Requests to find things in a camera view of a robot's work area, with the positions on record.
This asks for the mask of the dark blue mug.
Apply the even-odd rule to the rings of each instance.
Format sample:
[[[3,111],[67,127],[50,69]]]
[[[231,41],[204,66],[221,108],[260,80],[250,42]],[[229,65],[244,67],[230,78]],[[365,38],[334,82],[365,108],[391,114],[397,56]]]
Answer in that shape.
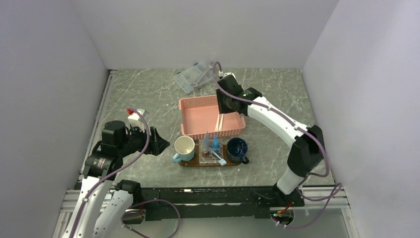
[[[249,163],[247,157],[248,145],[244,139],[238,137],[231,138],[226,146],[229,161],[232,163]]]

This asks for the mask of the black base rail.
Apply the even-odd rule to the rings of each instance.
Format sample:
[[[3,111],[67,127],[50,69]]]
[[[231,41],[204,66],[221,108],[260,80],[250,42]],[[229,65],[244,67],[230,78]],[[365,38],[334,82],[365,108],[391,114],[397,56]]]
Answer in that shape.
[[[142,188],[122,220],[131,224],[177,218],[253,217],[268,219],[277,210],[303,207],[297,192],[281,195],[274,186]]]

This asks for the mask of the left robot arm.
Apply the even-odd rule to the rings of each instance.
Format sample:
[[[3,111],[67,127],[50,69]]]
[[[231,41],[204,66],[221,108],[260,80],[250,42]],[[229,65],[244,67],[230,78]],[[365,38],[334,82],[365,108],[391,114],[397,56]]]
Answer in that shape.
[[[139,182],[121,180],[109,204],[100,211],[116,174],[122,170],[123,159],[135,152],[158,156],[169,146],[154,126],[146,131],[128,128],[120,120],[107,122],[102,139],[85,161],[80,194],[63,237],[105,238],[126,209],[143,201]]]

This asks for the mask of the silver wrench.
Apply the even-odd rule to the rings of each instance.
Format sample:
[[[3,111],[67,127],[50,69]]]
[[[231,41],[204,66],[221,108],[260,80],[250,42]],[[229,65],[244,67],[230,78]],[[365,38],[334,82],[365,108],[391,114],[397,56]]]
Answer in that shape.
[[[213,61],[210,63],[202,63],[198,62],[194,64],[194,67],[198,68],[201,72],[200,76],[192,81],[191,86],[193,88],[197,88],[200,84],[200,82],[206,77],[206,75],[212,70],[213,67]]]

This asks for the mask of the clear acrylic toothbrush holder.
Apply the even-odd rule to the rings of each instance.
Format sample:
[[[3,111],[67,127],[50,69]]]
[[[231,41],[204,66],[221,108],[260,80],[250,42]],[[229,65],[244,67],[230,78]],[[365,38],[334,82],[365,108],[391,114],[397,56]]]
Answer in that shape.
[[[210,140],[210,155],[207,158],[204,158],[202,156],[201,142],[199,144],[199,163],[201,163],[201,164],[216,164],[216,165],[219,165],[218,159],[216,157],[214,157],[212,155],[212,153],[211,153],[211,143],[212,143],[212,140]],[[223,158],[223,152],[222,152],[222,148],[221,147],[220,147],[220,157]]]

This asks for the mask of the white toothbrush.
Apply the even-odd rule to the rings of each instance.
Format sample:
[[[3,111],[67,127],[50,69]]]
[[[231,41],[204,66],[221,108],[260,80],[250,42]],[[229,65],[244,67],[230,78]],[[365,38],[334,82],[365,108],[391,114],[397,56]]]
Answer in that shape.
[[[217,120],[216,120],[216,125],[215,125],[215,131],[219,130],[219,124],[220,124],[220,114],[218,114],[217,116]]]

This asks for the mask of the oval wooden tray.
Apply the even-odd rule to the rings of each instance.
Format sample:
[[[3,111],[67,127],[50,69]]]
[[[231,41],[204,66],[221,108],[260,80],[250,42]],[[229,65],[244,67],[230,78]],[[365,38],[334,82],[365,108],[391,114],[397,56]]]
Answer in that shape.
[[[231,167],[231,166],[238,166],[241,163],[232,163],[228,159],[227,155],[227,146],[221,145],[222,152],[223,152],[223,159],[227,162],[227,165],[224,167]],[[192,160],[190,161],[181,161],[178,163],[180,166],[187,167],[187,168],[198,168],[198,167],[221,167],[221,165],[216,164],[201,164],[199,163],[199,145],[195,146],[195,155]]]

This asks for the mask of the light blue mug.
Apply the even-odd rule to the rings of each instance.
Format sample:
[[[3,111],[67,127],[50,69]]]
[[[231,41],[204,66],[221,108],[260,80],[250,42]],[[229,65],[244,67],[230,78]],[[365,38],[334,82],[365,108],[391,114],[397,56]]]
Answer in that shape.
[[[190,161],[195,155],[195,142],[189,136],[181,136],[174,142],[176,153],[172,157],[174,163],[181,161]]]

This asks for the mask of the pink toothbrush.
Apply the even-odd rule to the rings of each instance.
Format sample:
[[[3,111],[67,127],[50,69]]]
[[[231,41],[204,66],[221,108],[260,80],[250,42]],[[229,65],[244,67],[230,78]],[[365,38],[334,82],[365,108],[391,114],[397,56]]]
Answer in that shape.
[[[224,114],[220,114],[219,115],[219,124],[218,124],[217,131],[221,131],[222,130],[223,120],[224,120]]]

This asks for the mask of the pink plastic basket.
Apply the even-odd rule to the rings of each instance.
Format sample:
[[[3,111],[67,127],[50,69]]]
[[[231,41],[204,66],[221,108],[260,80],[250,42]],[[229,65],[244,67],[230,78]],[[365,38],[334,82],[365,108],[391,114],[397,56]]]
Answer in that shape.
[[[214,133],[218,138],[238,136],[246,127],[244,117],[233,112],[224,114],[221,131],[214,130],[220,114],[216,95],[182,98],[179,109],[182,115],[181,132],[194,140],[202,140],[207,132],[210,138]]]

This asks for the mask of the light blue toothbrush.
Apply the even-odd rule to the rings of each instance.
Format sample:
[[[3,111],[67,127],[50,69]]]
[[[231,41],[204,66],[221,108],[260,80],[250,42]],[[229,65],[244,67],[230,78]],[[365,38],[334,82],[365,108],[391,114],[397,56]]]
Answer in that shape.
[[[214,157],[216,157],[216,158],[218,159],[218,163],[219,163],[221,166],[225,166],[225,165],[227,165],[227,162],[226,162],[223,158],[221,158],[221,157],[219,156],[219,154],[218,154],[217,152],[215,152],[213,149],[211,149],[211,153],[212,153],[212,155],[213,155]]]

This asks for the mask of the white toothpaste tube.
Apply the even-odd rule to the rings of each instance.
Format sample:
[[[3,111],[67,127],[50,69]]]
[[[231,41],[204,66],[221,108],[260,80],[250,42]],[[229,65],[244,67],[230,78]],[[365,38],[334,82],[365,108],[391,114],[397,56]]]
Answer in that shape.
[[[208,132],[205,134],[201,142],[201,152],[204,158],[207,158],[210,155],[210,138]]]

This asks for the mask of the blue toothpaste tube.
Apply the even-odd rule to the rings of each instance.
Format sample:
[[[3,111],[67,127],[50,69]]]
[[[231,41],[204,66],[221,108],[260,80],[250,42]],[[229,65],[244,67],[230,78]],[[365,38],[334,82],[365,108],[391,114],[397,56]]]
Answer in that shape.
[[[211,153],[213,156],[220,155],[220,141],[216,133],[214,133],[213,135],[213,140],[211,143]]]

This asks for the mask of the aluminium side rail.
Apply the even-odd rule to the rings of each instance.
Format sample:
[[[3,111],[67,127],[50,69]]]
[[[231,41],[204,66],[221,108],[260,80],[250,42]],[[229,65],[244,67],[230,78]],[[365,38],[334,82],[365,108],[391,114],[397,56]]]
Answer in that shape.
[[[112,87],[114,84],[114,81],[116,79],[115,75],[117,74],[117,69],[109,69],[108,70],[108,78],[105,84],[105,89],[103,92],[103,96],[99,105],[99,108],[97,110],[96,113],[96,117],[95,117],[95,122],[93,125],[93,131],[91,133],[91,137],[87,146],[87,150],[84,156],[84,159],[82,161],[82,167],[79,173],[79,177],[77,178],[77,181],[75,183],[75,185],[71,188],[68,189],[65,193],[63,202],[62,202],[62,206],[61,209],[59,211],[59,217],[54,229],[54,233],[53,233],[53,238],[61,238],[62,235],[65,233],[65,229],[69,223],[69,220],[71,218],[71,214],[73,212],[73,208],[70,208],[70,211],[62,211],[62,208],[64,208],[64,204],[65,202],[68,200],[68,195],[70,194],[75,194],[77,193],[76,190],[74,190],[74,187],[81,182],[83,176],[82,176],[82,172],[85,166],[85,160],[88,158],[88,156],[90,155],[92,148],[94,147],[94,145],[96,144],[96,141],[99,139],[100,136],[100,127],[102,125],[103,119],[105,118],[105,111],[106,111],[106,107],[110,98],[110,94],[112,91]]]

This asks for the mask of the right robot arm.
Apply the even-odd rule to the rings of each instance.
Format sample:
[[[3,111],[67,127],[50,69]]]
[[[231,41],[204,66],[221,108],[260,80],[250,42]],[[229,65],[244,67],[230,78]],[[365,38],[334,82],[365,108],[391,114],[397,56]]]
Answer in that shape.
[[[233,73],[220,72],[216,80],[216,96],[221,114],[236,112],[255,119],[290,147],[287,169],[273,189],[274,202],[279,206],[286,205],[297,187],[326,159],[321,128],[317,125],[309,127],[292,119],[252,87],[244,90]]]

